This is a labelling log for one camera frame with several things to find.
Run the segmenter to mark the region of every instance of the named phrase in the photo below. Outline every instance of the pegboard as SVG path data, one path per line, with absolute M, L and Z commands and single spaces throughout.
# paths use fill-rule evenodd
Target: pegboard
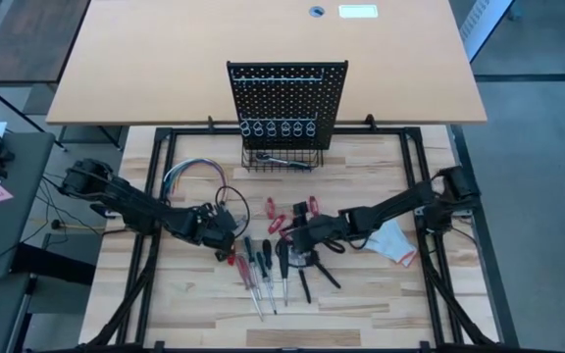
M 231 63 L 246 149 L 328 149 L 348 62 Z

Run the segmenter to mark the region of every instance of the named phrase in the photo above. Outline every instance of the red handle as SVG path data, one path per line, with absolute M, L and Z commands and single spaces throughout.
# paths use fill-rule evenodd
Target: red handle
M 276 219 L 267 228 L 267 232 L 269 234 L 274 234 L 276 232 L 276 230 L 278 230 L 283 225 L 283 222 L 284 222 L 285 219 L 286 219 L 285 215 L 280 215 L 280 216 L 276 217 Z
M 265 202 L 265 212 L 267 213 L 268 219 L 274 219 L 274 215 L 276 214 L 276 206 L 274 205 L 274 200 L 271 197 L 268 197 L 267 202 Z
M 313 217 L 320 216 L 320 206 L 315 196 L 309 197 L 309 211 L 313 214 Z

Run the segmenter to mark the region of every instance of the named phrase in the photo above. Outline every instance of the red-handled screwdriver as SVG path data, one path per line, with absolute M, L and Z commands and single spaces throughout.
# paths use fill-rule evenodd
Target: red-handled screwdriver
M 259 314 L 261 321 L 263 321 L 263 313 L 261 312 L 261 306 L 259 305 L 258 300 L 256 300 L 256 295 L 254 295 L 254 283 L 252 282 L 252 275 L 250 274 L 250 268 L 247 264 L 247 261 L 241 255 L 237 255 L 235 261 L 236 267 L 239 269 L 241 279 L 243 279 L 243 283 L 245 284 L 245 289 L 250 291 L 256 312 Z

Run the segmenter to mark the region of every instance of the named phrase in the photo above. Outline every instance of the wire basket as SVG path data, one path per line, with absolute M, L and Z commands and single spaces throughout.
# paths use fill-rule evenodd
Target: wire basket
M 261 162 L 257 160 L 257 155 L 260 153 L 265 153 L 274 159 L 305 163 L 309 169 L 301 169 L 282 163 Z M 314 168 L 322 167 L 323 165 L 323 150 L 246 149 L 243 147 L 241 153 L 241 166 L 249 172 L 310 173 Z

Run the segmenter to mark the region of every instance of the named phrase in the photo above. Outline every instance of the robotic arm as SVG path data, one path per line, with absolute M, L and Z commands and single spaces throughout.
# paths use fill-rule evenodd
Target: robotic arm
M 442 192 L 433 188 L 435 181 L 440 178 Z M 385 221 L 415 210 L 423 215 L 427 229 L 444 232 L 451 227 L 452 214 L 471 210 L 479 196 L 479 189 L 464 175 L 463 169 L 452 167 L 439 171 L 431 180 L 418 182 L 378 205 L 339 210 L 337 217 L 320 215 L 306 221 L 306 203 L 296 204 L 289 235 L 295 250 L 304 253 L 320 242 L 365 239 Z
M 105 163 L 85 159 L 67 169 L 59 187 L 60 193 L 101 205 L 91 208 L 120 213 L 126 227 L 141 234 L 151 234 L 160 227 L 172 236 L 194 245 L 216 249 L 215 256 L 224 261 L 234 243 L 237 225 L 224 206 L 210 203 L 189 208 L 174 208 L 132 187 L 125 179 L 113 175 Z

